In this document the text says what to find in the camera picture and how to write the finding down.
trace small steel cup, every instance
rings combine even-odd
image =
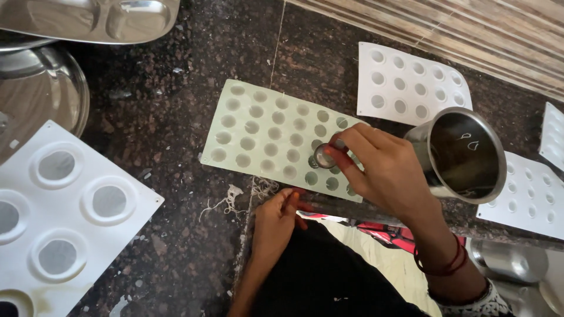
[[[485,204],[503,189],[507,163],[501,141],[477,113],[444,109],[404,139],[413,144],[434,196]]]

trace sleeve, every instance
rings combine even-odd
[[[436,298],[431,293],[429,296],[437,303],[443,317],[461,316],[461,317],[480,317],[480,316],[497,316],[497,317],[514,317],[511,307],[501,298],[494,284],[488,279],[488,288],[484,295],[475,302],[456,306],[445,304],[444,301]]]

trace silicone mold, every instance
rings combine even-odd
[[[361,202],[338,168],[313,169],[308,164],[318,145],[358,122],[365,123],[277,91],[227,80],[200,162]]]
[[[359,42],[356,114],[420,125],[448,107],[472,110],[468,84],[452,67]]]
[[[547,102],[544,110],[539,153],[557,168],[564,170],[564,114],[550,102]]]
[[[546,165],[505,152],[507,180],[501,194],[478,207],[477,217],[564,239],[564,182]]]
[[[66,316],[163,201],[47,121],[0,166],[0,300]]]

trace bangle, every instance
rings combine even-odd
[[[461,267],[463,267],[467,261],[468,261],[468,251],[466,250],[466,248],[464,248],[464,246],[462,246],[460,244],[460,241],[458,240],[458,237],[455,234],[452,234],[455,237],[456,240],[456,255],[454,257],[454,259],[452,259],[452,261],[445,265],[444,267],[440,268],[439,270],[436,271],[430,271],[427,270],[425,268],[423,268],[421,266],[421,264],[419,263],[419,253],[417,251],[417,246],[415,246],[414,250],[413,250],[413,259],[415,260],[415,264],[417,265],[417,268],[427,274],[427,275],[431,275],[431,276],[452,276],[454,273],[456,273],[456,271],[458,271]],[[460,250],[462,249],[462,256],[464,257],[464,259],[462,260],[462,262],[457,265],[456,267],[452,267],[456,261],[458,260],[459,256],[460,256]]]

